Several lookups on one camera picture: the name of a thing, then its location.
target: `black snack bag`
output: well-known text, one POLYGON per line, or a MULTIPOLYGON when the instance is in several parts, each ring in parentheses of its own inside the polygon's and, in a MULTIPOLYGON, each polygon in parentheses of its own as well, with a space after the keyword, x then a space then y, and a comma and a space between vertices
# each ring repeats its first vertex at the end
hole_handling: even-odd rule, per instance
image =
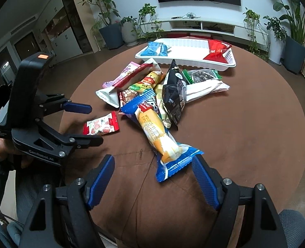
POLYGON ((163 84, 163 103, 175 125, 178 124, 186 101, 186 82, 175 60, 172 61, 163 84))

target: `white tv cabinet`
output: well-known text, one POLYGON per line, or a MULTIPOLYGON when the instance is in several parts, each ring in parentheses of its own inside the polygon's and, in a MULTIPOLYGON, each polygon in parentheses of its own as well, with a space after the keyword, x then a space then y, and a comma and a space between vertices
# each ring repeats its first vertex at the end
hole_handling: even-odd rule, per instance
MULTIPOLYGON (((220 21, 218 19, 205 18, 158 18, 158 24, 152 21, 141 24, 144 33, 153 32, 159 26, 159 29, 165 32, 203 32, 211 35, 220 35, 225 40, 230 40, 242 44, 248 44, 250 41, 250 33, 242 23, 231 23, 220 21)), ((268 35, 265 31, 261 31, 258 27, 254 30, 259 48, 265 50, 268 42, 268 35)))

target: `orange sticker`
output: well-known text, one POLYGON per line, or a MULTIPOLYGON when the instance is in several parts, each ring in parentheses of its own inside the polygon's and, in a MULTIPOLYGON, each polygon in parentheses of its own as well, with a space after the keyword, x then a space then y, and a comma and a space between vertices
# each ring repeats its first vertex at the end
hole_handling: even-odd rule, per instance
POLYGON ((38 56, 38 58, 40 58, 40 59, 48 59, 48 55, 43 55, 43 54, 40 54, 39 56, 38 56))

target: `air vent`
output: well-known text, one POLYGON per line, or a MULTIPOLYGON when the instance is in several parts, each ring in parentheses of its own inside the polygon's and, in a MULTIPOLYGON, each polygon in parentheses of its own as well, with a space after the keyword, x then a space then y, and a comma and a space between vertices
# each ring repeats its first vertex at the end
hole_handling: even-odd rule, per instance
POLYGON ((23 22, 21 25, 19 25, 16 29, 14 29, 13 31, 11 31, 11 35, 13 35, 14 33, 16 33, 17 31, 19 31, 21 28, 23 28, 25 25, 29 24, 30 22, 34 21, 36 19, 35 16, 31 17, 30 19, 28 19, 27 21, 23 22))

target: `round table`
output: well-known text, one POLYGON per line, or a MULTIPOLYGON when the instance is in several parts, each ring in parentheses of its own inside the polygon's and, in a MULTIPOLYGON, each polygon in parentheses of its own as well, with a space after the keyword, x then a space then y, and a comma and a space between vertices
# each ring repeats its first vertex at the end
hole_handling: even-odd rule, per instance
MULTIPOLYGON (((118 54, 86 77, 71 100, 90 104, 93 111, 65 112, 61 133, 82 133, 86 121, 115 110, 95 91, 131 61, 139 63, 134 56, 143 47, 118 54)), ((179 130, 171 133, 178 142, 204 151, 206 162, 222 177, 243 186, 263 183, 280 212, 304 171, 305 116, 275 69, 243 49, 232 49, 237 66, 221 72, 230 90, 186 104, 179 130)), ((115 171, 101 203, 91 211, 93 221, 128 247, 201 248, 216 212, 205 202, 191 165, 158 183, 156 158, 143 131, 126 116, 118 121, 120 131, 103 136, 103 145, 74 152, 66 165, 67 182, 112 154, 115 171)), ((239 208, 229 247, 237 241, 242 214, 239 208)))

